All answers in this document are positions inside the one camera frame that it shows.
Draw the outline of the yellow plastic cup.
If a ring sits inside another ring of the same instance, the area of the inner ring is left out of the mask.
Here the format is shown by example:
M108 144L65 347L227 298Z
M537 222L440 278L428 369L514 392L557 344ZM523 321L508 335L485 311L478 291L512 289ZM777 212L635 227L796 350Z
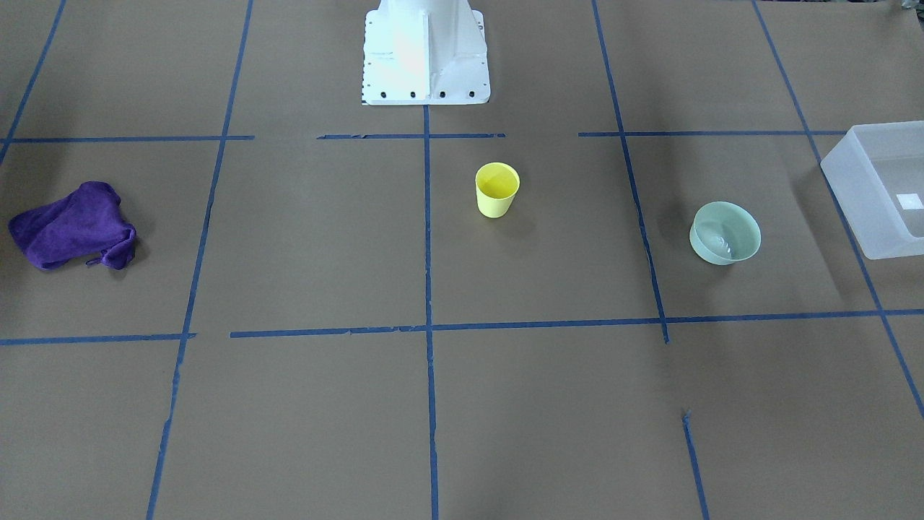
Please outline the yellow plastic cup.
M520 175L505 162L488 162L476 171L476 207L482 216L505 216L520 189Z

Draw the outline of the pale green bowl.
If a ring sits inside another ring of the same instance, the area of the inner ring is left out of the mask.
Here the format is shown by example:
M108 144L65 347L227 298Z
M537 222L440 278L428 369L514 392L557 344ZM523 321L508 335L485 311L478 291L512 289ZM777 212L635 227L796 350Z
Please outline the pale green bowl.
M727 266L755 256L762 246L762 231L744 208L729 201L713 201L697 210L689 243L700 259Z

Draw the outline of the purple cloth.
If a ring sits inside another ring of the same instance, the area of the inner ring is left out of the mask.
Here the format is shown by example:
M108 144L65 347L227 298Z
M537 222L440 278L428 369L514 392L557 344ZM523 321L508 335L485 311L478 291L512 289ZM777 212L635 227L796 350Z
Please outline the purple cloth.
M136 228L121 214L121 198L102 181L87 181L66 197L11 218L7 228L36 269L59 269L74 258L125 269L135 257Z

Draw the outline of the translucent white storage box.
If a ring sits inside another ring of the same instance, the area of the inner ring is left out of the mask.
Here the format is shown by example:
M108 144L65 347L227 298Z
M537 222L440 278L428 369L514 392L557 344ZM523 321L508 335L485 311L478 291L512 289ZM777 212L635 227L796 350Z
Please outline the translucent white storage box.
M868 259L923 254L923 122L854 125L822 159Z

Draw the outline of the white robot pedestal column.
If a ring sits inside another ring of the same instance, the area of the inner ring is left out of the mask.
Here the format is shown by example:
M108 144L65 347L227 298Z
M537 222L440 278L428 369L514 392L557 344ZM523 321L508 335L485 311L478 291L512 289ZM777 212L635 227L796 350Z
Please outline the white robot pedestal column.
M380 1L364 24L363 105L481 105L484 17L468 1Z

